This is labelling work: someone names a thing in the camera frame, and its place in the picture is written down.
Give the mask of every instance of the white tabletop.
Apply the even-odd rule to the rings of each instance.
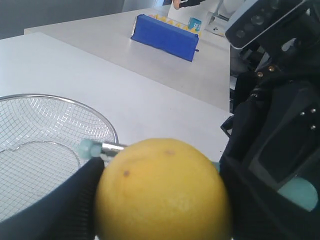
[[[123,144],[171,137],[218,161],[228,141],[228,112],[42,33],[0,40],[0,96],[23,93],[93,107]]]
[[[203,32],[193,62],[130,39],[139,14],[166,15],[165,8],[119,14],[29,28],[41,32],[125,69],[164,84],[196,99],[229,110],[230,45]]]

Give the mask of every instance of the yellow citrus fruit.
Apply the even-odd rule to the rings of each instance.
[[[155,138],[105,168],[95,224],[101,240],[230,240],[232,218],[213,164],[184,142]]]

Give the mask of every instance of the metal strainer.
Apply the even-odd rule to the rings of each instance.
[[[0,222],[85,164],[77,155],[82,139],[118,143],[111,123],[79,102],[40,94],[0,97]]]

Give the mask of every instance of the blue box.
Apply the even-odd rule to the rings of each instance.
[[[136,17],[131,39],[192,62],[199,36],[142,14]]]

